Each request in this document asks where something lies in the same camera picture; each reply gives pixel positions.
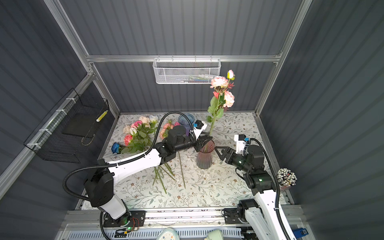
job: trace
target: table surface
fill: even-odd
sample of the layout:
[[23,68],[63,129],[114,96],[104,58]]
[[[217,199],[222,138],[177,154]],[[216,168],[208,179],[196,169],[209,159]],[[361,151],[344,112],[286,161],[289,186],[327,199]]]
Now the table surface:
[[[206,113],[192,115],[196,120],[203,121],[208,116]],[[112,154],[111,147],[114,142],[124,142],[123,127],[131,125],[140,116],[120,115],[104,154],[106,162],[132,155]],[[178,117],[177,114],[169,115],[167,119],[171,119],[174,123]],[[212,136],[216,146],[229,146],[235,149],[236,143],[233,140],[235,134],[245,134],[262,143],[252,113],[224,113],[223,117],[216,121]],[[197,153],[193,148],[179,153],[176,154],[176,158],[168,162],[176,182],[165,173],[162,177],[167,193],[164,192],[159,180],[154,183],[155,172],[151,167],[120,181],[114,187],[115,194],[123,199],[130,209],[235,206],[238,200],[252,197],[250,189],[235,173],[235,167],[220,161],[215,152],[212,154],[213,164],[206,170],[197,167]],[[264,159],[264,165],[265,170],[270,172],[266,159]],[[282,195],[280,195],[280,204],[286,204]],[[88,201],[84,201],[81,209],[94,208]]]

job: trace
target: corrugated gray wall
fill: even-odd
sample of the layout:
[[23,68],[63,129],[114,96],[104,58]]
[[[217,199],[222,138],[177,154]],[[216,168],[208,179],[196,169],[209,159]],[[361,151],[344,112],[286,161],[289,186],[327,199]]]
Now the corrugated gray wall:
[[[275,55],[300,0],[66,0],[90,55]],[[122,112],[206,111],[209,85],[159,85],[148,63],[96,63]],[[272,63],[223,63],[235,105],[254,110]]]
[[[222,63],[221,73],[236,74],[230,110],[254,110],[273,63]],[[206,111],[209,84],[157,84],[152,63],[96,63],[122,112]]]
[[300,0],[61,3],[91,55],[273,55]]
[[261,118],[322,239],[382,239],[384,1],[314,1]]
[[[23,149],[23,141],[86,72],[43,1],[0,0],[0,173]],[[100,96],[91,84],[84,94]],[[113,124],[105,122],[81,164],[34,157],[0,200],[0,239],[54,239],[76,206],[61,187],[64,176],[97,159]],[[83,190],[84,173],[70,179]]]
[[0,173],[86,71],[43,1],[0,1]]

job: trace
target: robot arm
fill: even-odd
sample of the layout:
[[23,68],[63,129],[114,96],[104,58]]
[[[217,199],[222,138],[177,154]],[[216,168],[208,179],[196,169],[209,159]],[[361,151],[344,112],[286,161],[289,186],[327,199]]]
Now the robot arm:
[[[131,214],[123,201],[114,195],[113,186],[132,174],[172,160],[176,157],[177,151],[191,147],[194,147],[196,151],[200,151],[212,139],[206,133],[202,133],[206,128],[207,124],[205,122],[197,120],[193,131],[191,131],[196,136],[196,141],[192,141],[190,136],[186,136],[183,126],[175,126],[169,130],[168,137],[164,138],[162,142],[155,144],[154,148],[144,157],[119,165],[127,160],[143,155],[143,153],[140,153],[118,161],[108,162],[109,164],[116,164],[115,167],[90,170],[84,182],[84,187],[92,207],[98,207],[107,212],[116,221],[116,225],[122,227],[127,225]],[[104,165],[104,160],[100,159],[99,164]]]
[[261,145],[249,145],[249,138],[243,134],[235,135],[235,141],[236,150],[229,147],[216,147],[215,150],[222,161],[245,172],[243,176],[239,176],[244,179],[254,195],[253,199],[239,201],[238,218],[242,222],[248,222],[260,240],[287,239],[283,228],[291,240],[295,239],[280,204],[280,214],[277,216],[276,188],[279,186],[276,186],[272,177],[264,171],[264,157],[267,157],[264,156],[264,149]]

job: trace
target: black wire basket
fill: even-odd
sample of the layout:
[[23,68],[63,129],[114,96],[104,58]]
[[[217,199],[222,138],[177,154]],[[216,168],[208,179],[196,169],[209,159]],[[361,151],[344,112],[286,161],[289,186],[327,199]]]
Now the black wire basket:
[[43,160],[80,163],[109,111],[104,98],[77,94],[69,100],[44,129],[37,127],[37,135],[32,133],[24,142]]

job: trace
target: blue connector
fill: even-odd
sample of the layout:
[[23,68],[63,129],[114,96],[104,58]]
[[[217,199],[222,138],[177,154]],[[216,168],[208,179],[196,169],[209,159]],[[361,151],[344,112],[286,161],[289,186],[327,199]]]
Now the blue connector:
[[293,234],[295,235],[296,238],[301,238],[305,235],[308,235],[308,232],[306,228],[299,228],[299,229],[293,230]]

